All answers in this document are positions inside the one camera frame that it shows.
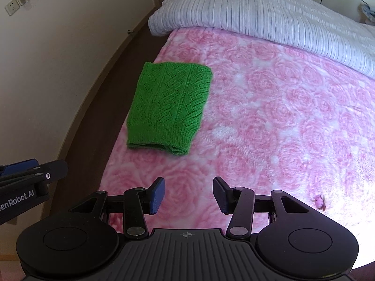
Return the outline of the green knitted vest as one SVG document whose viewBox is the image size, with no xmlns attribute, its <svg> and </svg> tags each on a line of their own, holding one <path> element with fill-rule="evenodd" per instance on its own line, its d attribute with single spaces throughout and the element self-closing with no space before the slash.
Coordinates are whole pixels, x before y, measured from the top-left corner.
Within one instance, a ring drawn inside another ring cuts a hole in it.
<svg viewBox="0 0 375 281">
<path fill-rule="evenodd" d="M 212 77 L 210 67 L 197 63 L 145 63 L 127 117 L 128 148 L 187 155 Z"/>
</svg>

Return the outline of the hanging clothes pile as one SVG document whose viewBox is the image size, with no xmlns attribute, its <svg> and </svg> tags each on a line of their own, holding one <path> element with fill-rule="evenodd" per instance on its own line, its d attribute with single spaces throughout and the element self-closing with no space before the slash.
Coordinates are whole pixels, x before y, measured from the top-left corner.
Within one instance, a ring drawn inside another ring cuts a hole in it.
<svg viewBox="0 0 375 281">
<path fill-rule="evenodd" d="M 375 24 L 375 9 L 374 7 L 370 7 L 368 4 L 363 4 L 361 6 L 362 12 L 365 15 L 366 19 L 365 22 L 371 25 Z"/>
</svg>

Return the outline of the pink rose blanket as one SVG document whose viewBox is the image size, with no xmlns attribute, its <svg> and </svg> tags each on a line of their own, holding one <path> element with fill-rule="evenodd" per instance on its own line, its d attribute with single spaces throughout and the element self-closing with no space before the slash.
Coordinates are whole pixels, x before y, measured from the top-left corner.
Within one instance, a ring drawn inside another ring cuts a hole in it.
<svg viewBox="0 0 375 281">
<path fill-rule="evenodd" d="M 356 266 L 374 261 L 374 81 L 340 63 L 219 29 L 171 33 L 158 62 L 204 64 L 213 79 L 185 156 L 131 150 L 122 128 L 100 183 L 118 195 L 161 176 L 149 228 L 226 228 L 212 180 L 280 189 L 350 230 Z"/>
</svg>

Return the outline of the white striped duvet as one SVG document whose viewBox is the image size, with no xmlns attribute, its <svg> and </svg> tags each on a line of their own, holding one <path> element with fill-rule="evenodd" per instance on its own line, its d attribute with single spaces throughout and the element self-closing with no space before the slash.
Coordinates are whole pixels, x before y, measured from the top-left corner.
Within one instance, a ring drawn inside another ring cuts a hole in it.
<svg viewBox="0 0 375 281">
<path fill-rule="evenodd" d="M 189 27 L 258 37 L 374 77 L 374 27 L 312 0 L 164 0 L 148 25 L 158 37 Z"/>
</svg>

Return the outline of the white wall socket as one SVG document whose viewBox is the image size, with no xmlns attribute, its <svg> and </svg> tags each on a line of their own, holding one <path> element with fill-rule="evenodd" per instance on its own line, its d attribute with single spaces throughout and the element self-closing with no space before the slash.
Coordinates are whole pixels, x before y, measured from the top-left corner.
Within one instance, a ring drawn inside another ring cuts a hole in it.
<svg viewBox="0 0 375 281">
<path fill-rule="evenodd" d="M 7 14 L 9 16 L 12 16 L 16 11 L 20 9 L 20 5 L 17 0 L 11 0 L 4 8 Z"/>
</svg>

